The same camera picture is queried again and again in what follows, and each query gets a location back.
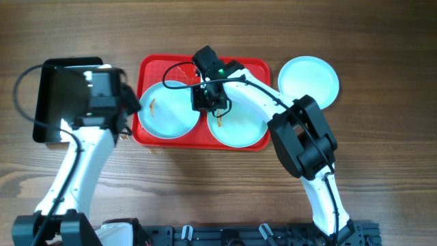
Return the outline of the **light blue plate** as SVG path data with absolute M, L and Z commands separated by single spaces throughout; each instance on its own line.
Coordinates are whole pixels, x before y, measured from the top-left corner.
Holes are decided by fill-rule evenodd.
M 245 148 L 256 144 L 266 134 L 267 123 L 241 103 L 232 102 L 231 110 L 221 118 L 207 114 L 208 128 L 213 137 L 232 148 Z
M 143 93 L 138 118 L 149 134 L 160 139 L 176 139 L 195 127 L 200 112 L 192 109 L 191 90 L 183 86 L 179 81 L 159 82 Z
M 313 56 L 289 60 L 278 75 L 279 91 L 294 98 L 311 96 L 320 109 L 331 106 L 340 90 L 339 77 L 326 61 Z

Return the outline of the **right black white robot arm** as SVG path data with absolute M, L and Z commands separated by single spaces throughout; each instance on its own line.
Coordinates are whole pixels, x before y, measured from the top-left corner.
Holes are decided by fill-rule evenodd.
M 260 116 L 280 163 L 304 186 L 313 223 L 332 244 L 339 244 L 349 216 L 335 183 L 337 141 L 316 101 L 309 95 L 291 98 L 272 89 L 236 60 L 193 58 L 191 62 L 202 79 L 193 88 L 200 108 L 215 108 L 217 99 L 226 98 Z

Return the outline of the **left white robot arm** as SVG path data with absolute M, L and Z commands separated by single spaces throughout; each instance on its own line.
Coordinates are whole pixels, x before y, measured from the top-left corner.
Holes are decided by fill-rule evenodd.
M 32 215 L 12 226 L 15 245 L 46 245 L 56 235 L 63 245 L 142 245 L 145 232 L 137 219 L 113 219 L 92 228 L 87 214 L 103 165 L 115 148 L 126 117 L 140 109 L 124 83 L 86 83 L 74 87 L 78 105 L 66 156 L 44 199 Z

